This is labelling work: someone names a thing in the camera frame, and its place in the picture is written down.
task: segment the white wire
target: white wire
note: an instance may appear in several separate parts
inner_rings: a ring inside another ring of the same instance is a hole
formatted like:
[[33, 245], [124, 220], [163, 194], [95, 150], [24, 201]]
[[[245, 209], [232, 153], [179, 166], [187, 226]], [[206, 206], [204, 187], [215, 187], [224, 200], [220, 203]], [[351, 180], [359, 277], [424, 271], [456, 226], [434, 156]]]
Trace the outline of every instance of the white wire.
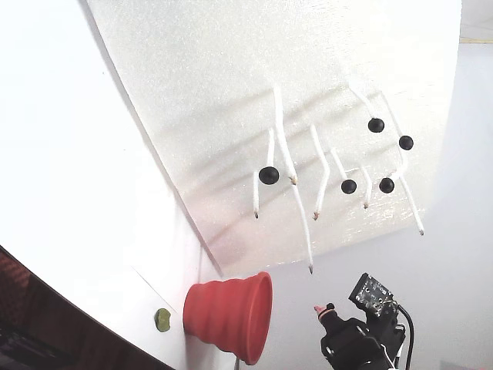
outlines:
[[399, 142], [397, 142], [397, 150], [399, 151], [399, 157], [401, 158], [401, 165], [390, 174], [389, 178], [391, 178], [392, 181], [399, 180], [407, 170], [407, 156], [404, 153], [404, 150], [399, 146]]
[[367, 107], [367, 111], [368, 113], [370, 113], [371, 118], [377, 118], [377, 113], [373, 105], [370, 103], [370, 100], [368, 100], [365, 95], [363, 95], [358, 89], [356, 89], [352, 82], [349, 82], [348, 85], [353, 94], [357, 96], [357, 98], [361, 100], [361, 102]]
[[314, 141], [315, 149], [317, 150], [317, 155], [322, 163], [322, 167], [324, 168], [324, 175], [322, 176], [322, 180], [320, 181], [320, 187], [318, 189], [317, 202], [315, 203], [315, 211], [314, 211], [314, 220], [318, 219], [322, 211], [322, 205], [324, 204], [324, 195], [325, 190], [327, 189], [327, 182], [330, 176], [330, 168], [327, 159], [325, 158], [324, 150], [320, 145], [320, 140], [318, 138], [317, 129], [314, 125], [310, 125], [311, 137]]
[[366, 210], [370, 206], [370, 200], [371, 200], [371, 188], [372, 188], [372, 183], [371, 183], [371, 177], [368, 174], [368, 171], [364, 166], [361, 164], [360, 165], [361, 172], [363, 173], [364, 180], [367, 182], [367, 192], [364, 197], [364, 202], [363, 202], [363, 207]]
[[274, 130], [269, 129], [269, 150], [267, 151], [267, 167], [274, 165]]
[[336, 163], [336, 166], [339, 170], [340, 176], [343, 178], [343, 180], [347, 180], [346, 171], [344, 170], [344, 167], [342, 167], [342, 163], [340, 162], [339, 155], [337, 154], [337, 151], [335, 150], [335, 148], [330, 149], [330, 154], [334, 158], [334, 162]]
[[399, 125], [399, 122], [397, 120], [397, 116], [394, 113], [394, 110], [392, 109], [391, 105], [389, 104], [387, 97], [385, 96], [385, 93], [381, 91], [381, 95], [384, 98], [385, 104], [387, 105], [388, 111], [391, 113], [392, 117], [392, 122], [394, 123], [395, 130], [397, 132], [397, 148], [399, 150], [399, 157], [401, 158], [401, 165], [397, 168], [395, 172], [393, 172], [389, 177], [395, 181], [395, 180], [400, 180], [402, 187], [404, 188], [404, 192], [406, 193], [407, 201], [409, 202], [409, 205], [411, 206], [411, 210], [414, 215], [414, 219], [416, 220], [416, 225], [418, 226], [419, 234], [422, 236], [424, 235], [424, 227], [423, 223], [421, 222], [421, 218], [419, 217], [418, 209], [416, 208], [416, 203], [414, 202], [413, 195], [411, 193], [411, 189], [407, 185], [407, 181], [404, 178], [404, 172], [407, 169], [407, 155], [404, 153], [404, 150], [401, 148], [399, 145], [399, 139], [402, 136], [402, 130], [401, 126]]
[[296, 198], [296, 202], [298, 204], [298, 209], [300, 210], [301, 220], [303, 223], [303, 229], [305, 233], [305, 241], [307, 242], [307, 252], [308, 252], [308, 268], [310, 269], [310, 273], [314, 271], [314, 257], [311, 251], [311, 242], [310, 242], [310, 231], [308, 230], [308, 222], [305, 214], [305, 209], [303, 207], [303, 203], [301, 202], [300, 191], [296, 185], [291, 186], [293, 188], [294, 197]]
[[402, 130], [401, 130], [401, 125], [399, 124], [399, 120], [397, 119], [397, 115], [395, 114], [394, 110], [392, 109], [391, 105], [389, 104], [387, 100], [387, 96], [383, 91], [380, 91], [382, 98], [384, 98], [385, 104], [387, 105], [388, 111], [391, 113], [392, 121], [394, 122], [394, 127], [395, 130], [397, 131], [397, 134], [399, 135], [399, 138], [402, 136]]
[[388, 363], [389, 363], [389, 364], [391, 364], [391, 366], [392, 366], [391, 368], [395, 368], [394, 363], [391, 361], [391, 358], [390, 358], [390, 357], [388, 357], [387, 347], [385, 347], [385, 345], [382, 345], [382, 344], [380, 344], [380, 345], [381, 345], [382, 347], [384, 347], [385, 357], [387, 358]]
[[402, 187], [404, 188], [404, 191], [406, 192], [406, 197], [407, 197], [407, 200], [409, 201], [409, 205], [411, 206], [411, 210], [413, 211], [414, 219], [416, 220], [419, 234], [421, 236], [423, 236], [424, 235], [423, 223], [421, 222], [421, 218], [419, 217], [418, 209], [416, 208], [416, 203], [414, 202], [413, 194], [411, 194], [411, 190], [409, 189], [409, 186], [407, 185], [407, 181], [404, 178], [404, 174], [401, 175], [399, 180], [401, 180]]
[[253, 215], [259, 218], [259, 173], [253, 173]]
[[284, 164], [287, 168], [287, 175], [291, 179], [291, 183], [296, 185], [298, 177], [294, 169], [294, 163], [291, 159], [290, 151], [287, 147], [286, 135], [283, 126], [283, 100], [280, 94], [279, 86], [274, 86], [274, 102], [276, 105], [276, 134], [279, 142], [280, 151], [283, 154]]

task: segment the white wall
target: white wall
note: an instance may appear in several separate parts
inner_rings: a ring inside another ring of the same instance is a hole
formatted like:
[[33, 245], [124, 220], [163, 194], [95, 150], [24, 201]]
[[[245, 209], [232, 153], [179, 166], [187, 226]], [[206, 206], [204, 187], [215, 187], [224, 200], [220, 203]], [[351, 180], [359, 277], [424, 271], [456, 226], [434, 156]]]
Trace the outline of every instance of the white wall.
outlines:
[[415, 369], [493, 364], [493, 45], [461, 45], [435, 204], [414, 227], [305, 263], [270, 269], [274, 301], [258, 369], [325, 369], [314, 304], [363, 318], [347, 300], [363, 272], [406, 307], [416, 327]]
[[[183, 333], [188, 287], [219, 276], [87, 16], [76, 0], [2, 4], [0, 244], [175, 369], [233, 367]], [[165, 334], [153, 321], [162, 307]]]

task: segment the small green object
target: small green object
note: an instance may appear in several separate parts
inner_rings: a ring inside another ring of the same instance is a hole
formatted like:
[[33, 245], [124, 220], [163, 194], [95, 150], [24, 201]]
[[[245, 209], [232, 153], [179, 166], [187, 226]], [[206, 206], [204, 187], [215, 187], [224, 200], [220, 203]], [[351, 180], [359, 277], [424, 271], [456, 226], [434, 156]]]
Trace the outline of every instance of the small green object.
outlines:
[[157, 310], [156, 314], [154, 315], [154, 322], [156, 323], [157, 330], [161, 331], [162, 333], [164, 331], [168, 331], [170, 317], [171, 314], [165, 308], [160, 308], [159, 310]]

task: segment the black ball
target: black ball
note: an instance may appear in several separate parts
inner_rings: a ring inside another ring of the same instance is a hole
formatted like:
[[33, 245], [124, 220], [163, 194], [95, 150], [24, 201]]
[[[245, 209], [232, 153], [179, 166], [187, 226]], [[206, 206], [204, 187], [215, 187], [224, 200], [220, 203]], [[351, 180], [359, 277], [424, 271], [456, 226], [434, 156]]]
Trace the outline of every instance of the black ball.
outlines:
[[407, 135], [401, 136], [399, 139], [399, 146], [404, 150], [411, 150], [413, 148], [413, 138]]
[[272, 185], [279, 180], [279, 171], [276, 167], [264, 167], [259, 172], [259, 179], [266, 185]]
[[372, 118], [368, 122], [368, 129], [372, 133], [381, 133], [385, 128], [385, 123], [380, 118]]
[[380, 185], [378, 187], [380, 187], [380, 190], [382, 191], [382, 193], [389, 194], [389, 193], [392, 193], [394, 191], [395, 184], [394, 184], [394, 181], [392, 179], [385, 177], [384, 179], [382, 179], [382, 181], [380, 182]]
[[344, 180], [340, 188], [344, 193], [352, 194], [356, 191], [356, 183], [353, 180]]

